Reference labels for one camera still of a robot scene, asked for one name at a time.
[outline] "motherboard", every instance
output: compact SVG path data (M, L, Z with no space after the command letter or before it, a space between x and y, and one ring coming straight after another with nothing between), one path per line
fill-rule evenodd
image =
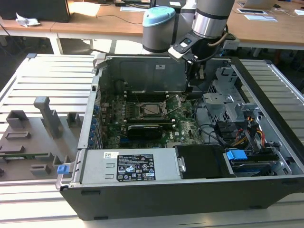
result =
M101 94L101 142L104 149L173 148L202 144L195 119L196 100L183 94Z

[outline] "barcode sticker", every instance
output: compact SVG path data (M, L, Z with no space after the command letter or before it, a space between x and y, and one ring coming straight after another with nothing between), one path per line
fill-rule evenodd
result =
M104 152L104 158L117 158L119 152Z

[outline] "floor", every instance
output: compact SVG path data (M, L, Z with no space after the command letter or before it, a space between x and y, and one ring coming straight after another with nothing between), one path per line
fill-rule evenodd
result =
M8 45L0 45L0 90L6 85L14 74L20 63L28 53L52 54L51 44L48 39L6 37ZM89 55L89 40L60 39L64 54L67 55ZM117 54L136 54L141 49L141 44L130 41L117 41ZM114 51L111 48L111 40L94 40L94 49L103 52ZM240 59L269 59L274 61L275 51L264 49L257 58L252 57L253 50L250 48L239 48L238 51L223 53L224 56L238 56ZM296 53L291 50L284 50L281 54L281 61L277 65L279 70L299 89L304 87L304 53Z

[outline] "wooden desk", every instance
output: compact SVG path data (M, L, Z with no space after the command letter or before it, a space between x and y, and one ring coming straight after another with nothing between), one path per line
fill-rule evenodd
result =
M1 25L8 31L11 36L22 37L44 37L51 41L54 54L62 54L60 40L56 33L51 33L51 27L55 24L53 21L40 21L41 25L24 27L19 25L15 20L3 20L0 18ZM0 36L6 36L7 33L0 27Z
M55 23L51 28L56 33L78 33L78 34L104 34L115 36L143 36L143 13L121 12L120 7L115 5L100 6L96 16L86 16L74 13L69 23Z
M278 4L291 15L296 15L294 10L303 6L281 1ZM268 16L276 17L278 22L248 20L237 8L241 7L235 3L228 27L240 40L240 47L304 50L304 16L291 17L272 9Z

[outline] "white paper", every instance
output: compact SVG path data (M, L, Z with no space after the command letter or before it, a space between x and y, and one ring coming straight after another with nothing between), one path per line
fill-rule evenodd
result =
M120 7L120 11L124 11L124 12L145 12L147 11L148 9L141 9L141 8L136 8L136 7L133 7L133 6L121 6Z
M186 4L182 7L182 9L195 10L197 6L196 0L187 0Z
M169 1L169 3L172 6L181 6L181 4L178 1Z
M304 10L296 9L294 12L299 16L304 16Z
M24 17L18 15L17 13L16 13L16 15L17 15L16 21L18 22L18 24L20 24L20 25L22 25L22 26L24 26L26 28L28 26L40 25L40 23L38 22L38 20L35 19L35 18L30 18L30 19L24 18Z
M277 20L273 17L269 16L258 16L258 15L244 15L248 20L262 20L262 21L274 21Z

